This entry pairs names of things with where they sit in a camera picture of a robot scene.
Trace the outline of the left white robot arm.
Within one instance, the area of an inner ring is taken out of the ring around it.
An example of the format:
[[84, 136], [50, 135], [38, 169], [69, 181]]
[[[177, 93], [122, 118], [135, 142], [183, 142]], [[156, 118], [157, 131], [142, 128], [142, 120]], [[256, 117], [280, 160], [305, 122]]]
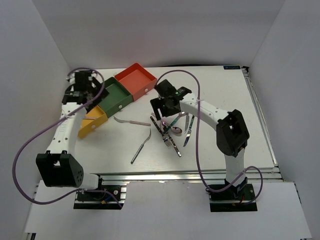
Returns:
[[68, 76], [70, 85], [61, 101], [60, 122], [45, 153], [39, 153], [35, 162], [47, 187], [88, 189], [90, 196], [99, 200], [106, 187], [99, 183], [97, 174], [85, 172], [75, 157], [83, 119], [109, 95], [97, 75], [94, 70], [77, 69]]

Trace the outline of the silver fork bent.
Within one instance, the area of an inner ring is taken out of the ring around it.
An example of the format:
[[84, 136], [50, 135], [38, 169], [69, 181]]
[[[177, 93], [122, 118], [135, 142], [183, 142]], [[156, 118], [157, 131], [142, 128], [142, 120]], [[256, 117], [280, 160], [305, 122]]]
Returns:
[[138, 150], [136, 151], [136, 153], [134, 154], [132, 160], [130, 161], [130, 164], [133, 165], [134, 162], [136, 161], [138, 155], [140, 154], [140, 152], [142, 151], [142, 149], [144, 148], [145, 144], [149, 141], [149, 139], [151, 138], [152, 132], [151, 129], [149, 129], [149, 135], [148, 137], [143, 141], [143, 143], [140, 145], [140, 147], [138, 148]]

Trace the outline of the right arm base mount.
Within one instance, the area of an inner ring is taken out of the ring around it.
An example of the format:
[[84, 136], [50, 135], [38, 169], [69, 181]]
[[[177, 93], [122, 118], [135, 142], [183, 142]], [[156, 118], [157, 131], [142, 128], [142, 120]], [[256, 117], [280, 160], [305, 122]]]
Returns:
[[238, 195], [231, 190], [214, 193], [205, 189], [209, 195], [209, 206], [212, 213], [257, 212], [255, 191], [252, 184], [247, 184]]

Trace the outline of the green handled knife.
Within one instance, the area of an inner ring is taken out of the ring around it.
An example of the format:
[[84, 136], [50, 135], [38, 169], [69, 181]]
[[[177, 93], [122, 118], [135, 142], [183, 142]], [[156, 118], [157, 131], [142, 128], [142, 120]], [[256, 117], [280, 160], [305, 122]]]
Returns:
[[192, 127], [193, 127], [194, 120], [195, 120], [195, 116], [193, 115], [193, 116], [191, 117], [191, 121], [190, 121], [188, 130], [187, 130], [187, 135], [186, 135], [186, 138], [185, 138], [185, 141], [184, 141], [184, 144], [183, 144], [183, 148], [186, 147], [186, 145], [188, 144], [189, 139], [190, 139], [190, 137], [191, 137]]

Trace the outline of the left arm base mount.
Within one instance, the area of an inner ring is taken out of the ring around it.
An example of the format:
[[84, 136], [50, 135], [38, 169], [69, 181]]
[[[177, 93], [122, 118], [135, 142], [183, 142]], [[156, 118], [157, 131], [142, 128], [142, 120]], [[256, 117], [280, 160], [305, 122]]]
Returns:
[[126, 199], [127, 184], [100, 183], [99, 190], [105, 192], [81, 192], [75, 195], [75, 210], [120, 210]]

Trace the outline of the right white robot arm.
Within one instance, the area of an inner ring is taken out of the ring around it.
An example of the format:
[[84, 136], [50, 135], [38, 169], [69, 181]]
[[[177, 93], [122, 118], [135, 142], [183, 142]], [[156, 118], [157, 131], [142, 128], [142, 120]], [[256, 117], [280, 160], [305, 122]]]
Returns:
[[157, 120], [186, 112], [216, 131], [216, 145], [224, 154], [226, 167], [225, 187], [222, 190], [233, 200], [242, 196], [248, 182], [244, 173], [244, 155], [250, 137], [242, 113], [237, 109], [226, 111], [200, 101], [190, 89], [184, 86], [176, 89], [166, 79], [155, 85], [154, 89], [158, 97], [150, 100], [150, 104]]

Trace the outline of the dark handled knife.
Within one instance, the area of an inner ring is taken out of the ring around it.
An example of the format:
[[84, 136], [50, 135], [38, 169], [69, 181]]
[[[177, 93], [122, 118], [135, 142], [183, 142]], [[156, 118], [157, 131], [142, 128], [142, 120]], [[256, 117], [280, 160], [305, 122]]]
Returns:
[[184, 126], [184, 132], [185, 133], [188, 131], [189, 122], [190, 122], [190, 116], [189, 116], [188, 113], [186, 113], [186, 115], [185, 115], [185, 126]]

